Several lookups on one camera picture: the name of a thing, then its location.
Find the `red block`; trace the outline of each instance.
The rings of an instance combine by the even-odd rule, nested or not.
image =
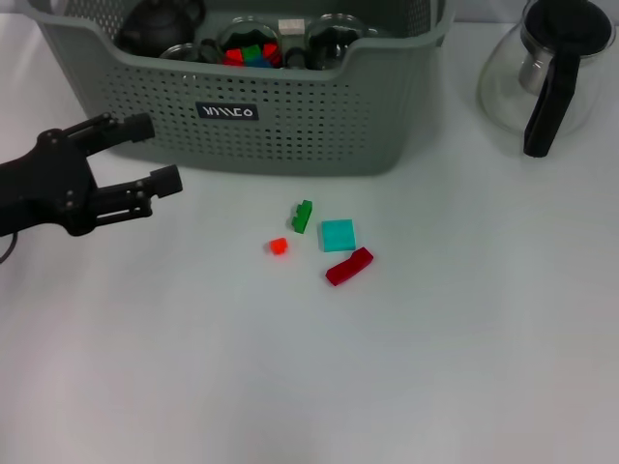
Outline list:
[[[281,53],[276,43],[264,44],[262,56],[271,63],[274,68],[281,68]]]
[[[288,241],[286,239],[273,240],[269,246],[271,247],[273,254],[279,256],[281,254],[285,254],[288,250]]]
[[[226,51],[223,63],[227,66],[245,66],[243,62],[243,52],[240,48]]]
[[[374,257],[365,248],[359,248],[352,253],[350,259],[338,264],[334,268],[327,271],[327,280],[338,286],[345,283],[349,278],[356,276],[363,269],[369,266],[374,260]]]

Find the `basket label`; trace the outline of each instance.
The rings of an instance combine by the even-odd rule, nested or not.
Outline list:
[[[200,118],[225,119],[228,121],[259,121],[258,107],[255,104],[208,103],[195,104]]]

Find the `black handle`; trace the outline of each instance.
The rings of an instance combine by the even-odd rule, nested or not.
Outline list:
[[[186,9],[188,10],[191,5],[197,6],[197,16],[192,18],[193,29],[197,29],[202,22],[204,22],[204,18],[206,17],[206,5],[204,5],[203,0],[191,0],[191,2],[187,4]]]
[[[524,153],[544,158],[559,132],[578,81],[580,55],[559,50],[550,62],[544,87],[524,132]]]

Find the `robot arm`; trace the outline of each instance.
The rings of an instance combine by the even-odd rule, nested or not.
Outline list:
[[[102,225],[147,218],[151,198],[183,190],[176,166],[139,181],[98,188],[87,158],[155,136],[148,114],[124,123],[104,114],[67,130],[48,130],[26,156],[0,164],[0,237],[43,223],[81,236]]]

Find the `cable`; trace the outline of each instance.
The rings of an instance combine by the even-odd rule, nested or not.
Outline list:
[[[2,256],[0,256],[0,265],[4,264],[4,262],[9,259],[9,256],[11,256],[11,254],[13,253],[13,251],[15,250],[15,247],[17,246],[17,233],[15,232],[13,234],[13,239],[11,240],[11,244],[9,245],[9,249],[7,249],[7,252],[4,253]]]

